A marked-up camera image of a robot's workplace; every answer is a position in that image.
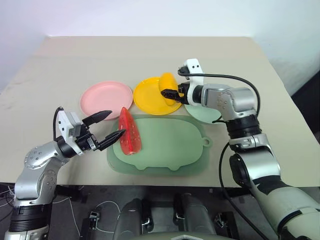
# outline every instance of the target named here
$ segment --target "gray floor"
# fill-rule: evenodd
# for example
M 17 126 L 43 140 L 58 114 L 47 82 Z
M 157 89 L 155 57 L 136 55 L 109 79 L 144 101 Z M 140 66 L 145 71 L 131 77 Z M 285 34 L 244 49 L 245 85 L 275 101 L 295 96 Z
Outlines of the gray floor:
M 320 202 L 320 190 L 318 187 L 302 188 L 314 199 Z M 122 208 L 127 202 L 134 198 L 147 198 L 151 201 L 169 202 L 173 200 L 175 193 L 191 193 L 199 198 L 208 208 L 210 216 L 215 216 L 218 211 L 232 211 L 229 203 L 221 197 L 219 188 L 204 187 L 152 187 L 152 186 L 85 186 L 82 190 L 88 194 L 86 204 L 72 202 L 75 219 L 79 228 L 82 219 L 88 216 L 90 210 L 93 210 L 97 204 L 112 200 Z M 54 202 L 63 200 L 65 197 L 58 196 Z M 277 236 L 271 230 L 268 222 L 263 216 L 256 200 L 250 195 L 236 197 L 233 199 L 237 206 L 250 218 L 257 227 L 264 232 L 270 240 L 277 239 Z M 0 218 L 10 211 L 10 207 L 0 208 Z M 111 204 L 106 203 L 100 209 L 101 219 L 98 226 L 107 231 L 113 231 L 117 222 L 118 210 Z M 177 227 L 172 223 L 172 208 L 152 208 L 154 220 L 154 232 L 177 231 Z M 239 230 L 240 238 L 243 240 L 258 240 L 260 237 L 235 213 L 236 223 Z M 9 218 L 0 223 L 0 239 L 3 239 L 5 231 L 9 226 Z M 70 203 L 68 200 L 54 204 L 52 207 L 51 228 L 49 240 L 77 240 L 79 239 L 75 228 Z M 111 240 L 111 233 L 95 231 L 92 240 Z

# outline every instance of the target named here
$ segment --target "light green plate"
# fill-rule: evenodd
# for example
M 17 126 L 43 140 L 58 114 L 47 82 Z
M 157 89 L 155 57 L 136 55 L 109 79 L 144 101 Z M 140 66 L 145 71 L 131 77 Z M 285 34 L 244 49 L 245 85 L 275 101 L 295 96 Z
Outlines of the light green plate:
M 202 137 L 198 128 L 190 122 L 168 118 L 141 118 L 135 123 L 139 129 L 141 151 L 125 155 L 119 141 L 113 145 L 116 157 L 134 165 L 139 170 L 149 167 L 178 170 L 181 166 L 197 161 L 203 147 L 209 147 L 211 140 Z
M 198 131 L 200 132 L 201 138 L 203 138 L 206 134 L 203 129 L 203 126 L 193 117 L 186 115 L 167 115 L 167 116 L 153 116 L 146 114 L 133 115 L 133 118 L 137 121 L 138 119 L 169 119 L 169 120 L 182 120 L 184 122 L 188 122 L 191 125 L 194 125 Z M 113 125 L 112 131 L 118 129 L 118 121 Z M 126 163 L 120 160 L 114 151 L 116 145 L 110 146 L 107 151 L 107 161 L 109 166 L 116 172 L 124 173 L 124 174 L 134 174 L 134 175 L 148 175 L 148 176 L 191 176 L 200 174 L 204 169 L 207 168 L 209 159 L 210 159 L 210 147 L 212 145 L 212 141 L 210 139 L 204 139 L 205 145 L 208 147 L 202 147 L 202 154 L 195 162 L 183 165 L 178 170 L 170 170 L 168 167 L 147 167 L 144 170 L 139 170 L 133 164 Z M 143 139 L 141 139 L 142 148 L 144 148 Z
M 212 124 L 214 120 L 217 120 L 221 116 L 221 113 L 216 109 L 188 104 L 185 104 L 184 106 L 192 117 L 203 123 Z

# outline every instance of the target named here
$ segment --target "table surface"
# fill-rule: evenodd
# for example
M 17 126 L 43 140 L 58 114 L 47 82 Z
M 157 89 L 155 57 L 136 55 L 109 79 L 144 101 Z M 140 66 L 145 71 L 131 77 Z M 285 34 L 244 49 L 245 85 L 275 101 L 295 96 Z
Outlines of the table surface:
M 282 170 L 282 179 L 297 187 L 320 185 L 320 147 L 303 116 L 262 50 L 247 37 L 53 37 L 47 38 L 0 95 L 0 182 L 15 182 L 26 153 L 52 139 L 52 119 L 58 106 L 81 112 L 79 100 L 91 85 L 119 81 L 132 90 L 143 79 L 174 73 L 186 59 L 198 58 L 206 73 L 229 74 L 251 81 L 261 95 L 260 126 L 267 134 Z M 205 79 L 207 83 L 243 86 L 231 79 Z M 132 114 L 143 114 L 134 104 Z M 174 112 L 187 115 L 184 107 Z M 114 121 L 91 130 L 106 136 Z M 224 124 L 205 124 L 213 141 L 210 162 L 199 175 L 159 177 L 113 171 L 106 152 L 74 157 L 58 174 L 64 185 L 155 185 L 218 187 L 218 162 L 228 141 Z M 222 174 L 225 185 L 235 187 L 228 150 Z

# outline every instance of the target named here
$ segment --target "silver robot arm segment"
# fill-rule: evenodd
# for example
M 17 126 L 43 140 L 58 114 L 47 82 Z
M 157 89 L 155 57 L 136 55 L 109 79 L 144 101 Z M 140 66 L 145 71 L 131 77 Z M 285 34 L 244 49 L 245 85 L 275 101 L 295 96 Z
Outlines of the silver robot arm segment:
M 48 239 L 59 169 L 85 151 L 103 151 L 124 133 L 124 130 L 115 131 L 98 142 L 89 131 L 90 125 L 102 121 L 111 111 L 100 111 L 83 120 L 63 108 L 56 113 L 62 136 L 33 148 L 25 156 L 23 171 L 14 186 L 14 208 L 5 240 Z
M 185 64 L 178 71 L 191 81 L 178 86 L 183 96 L 172 89 L 165 89 L 161 94 L 183 104 L 190 104 L 192 96 L 192 102 L 220 111 L 230 137 L 230 148 L 235 152 L 229 159 L 233 179 L 251 191 L 279 239 L 320 240 L 320 204 L 281 180 L 279 163 L 267 135 L 260 129 L 253 92 L 245 87 L 223 84 L 190 88 L 193 74 L 188 68 L 190 66 Z M 221 77 L 205 73 L 193 76 Z

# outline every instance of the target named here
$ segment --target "green cutting board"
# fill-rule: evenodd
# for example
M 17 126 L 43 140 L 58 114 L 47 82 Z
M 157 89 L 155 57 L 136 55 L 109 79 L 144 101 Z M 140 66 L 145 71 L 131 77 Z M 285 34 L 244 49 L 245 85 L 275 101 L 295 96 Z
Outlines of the green cutting board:
M 159 125 L 159 120 L 165 119 L 162 123 L 160 123 L 162 127 L 155 127 L 155 128 L 152 127 L 152 129 L 157 129 L 158 133 L 160 133 L 159 136 L 161 136 L 161 137 L 158 137 L 157 140 L 155 141 L 160 142 L 160 144 L 164 146 L 167 150 L 164 151 L 163 148 L 157 147 L 156 148 L 157 152 L 151 153 L 150 151 L 146 151 L 148 155 L 151 155 L 151 158 L 152 158 L 151 162 L 157 166 L 147 166 L 147 165 L 150 165 L 150 162 L 149 164 L 146 164 L 146 161 L 144 161 L 144 163 L 142 164 L 138 163 L 137 166 L 132 164 L 133 162 L 132 160 L 130 160 L 132 156 L 133 158 L 137 158 L 134 161 L 139 161 L 138 156 L 139 154 L 142 154 L 142 151 L 144 151 L 145 148 L 151 145 L 151 148 L 153 150 L 155 149 L 155 145 L 152 144 L 152 143 L 155 143 L 155 141 L 153 141 L 155 139 L 155 134 L 151 134 L 150 131 L 147 131 L 146 132 L 147 135 L 152 136 L 152 138 L 144 140 L 144 137 L 142 137 L 142 135 L 145 135 L 145 134 L 144 133 L 142 134 L 142 131 L 141 131 L 141 129 L 143 128 L 138 125 L 139 131 L 141 134 L 141 143 L 142 143 L 141 152 L 136 154 L 136 156 L 124 155 L 121 151 L 120 144 L 118 142 L 115 143 L 113 147 L 111 146 L 107 149 L 107 161 L 109 166 L 113 170 L 119 173 L 135 174 L 135 175 L 190 176 L 190 175 L 196 175 L 201 173 L 208 166 L 209 156 L 210 156 L 209 149 L 212 145 L 212 141 L 209 138 L 205 137 L 205 132 L 202 125 L 193 117 L 186 116 L 186 115 L 152 116 L 152 115 L 140 114 L 140 115 L 134 115 L 133 118 L 136 120 L 137 125 L 139 124 L 138 123 L 139 119 L 153 120 L 155 121 L 155 123 L 157 123 L 157 125 Z M 172 123 L 171 122 L 172 120 L 174 122 L 173 128 L 168 126 L 168 124 L 171 125 L 170 123 Z M 114 131 L 117 128 L 118 128 L 118 122 L 114 124 L 114 126 L 112 127 L 112 130 Z M 195 136 L 194 139 L 191 139 L 189 137 L 189 135 L 191 135 L 190 133 L 188 134 L 189 130 L 192 132 L 192 135 Z M 195 142 L 197 146 L 196 149 L 194 145 L 193 147 L 189 146 L 189 144 L 194 144 Z M 166 157 L 168 156 L 169 152 L 170 153 L 173 152 L 173 155 L 178 159 L 176 160 L 171 156 L 169 157 L 171 162 L 178 162 L 178 164 L 173 164 L 172 166 L 170 165 L 170 168 L 172 170 L 169 169 L 169 167 L 167 166 L 168 162 L 166 160 L 163 161 L 163 159 L 167 159 Z
M 113 145 L 116 157 L 145 168 L 169 168 L 178 170 L 181 166 L 197 161 L 211 140 L 202 137 L 198 128 L 190 122 L 169 118 L 140 118 L 135 123 L 139 129 L 142 148 L 136 154 L 125 155 L 119 141 Z

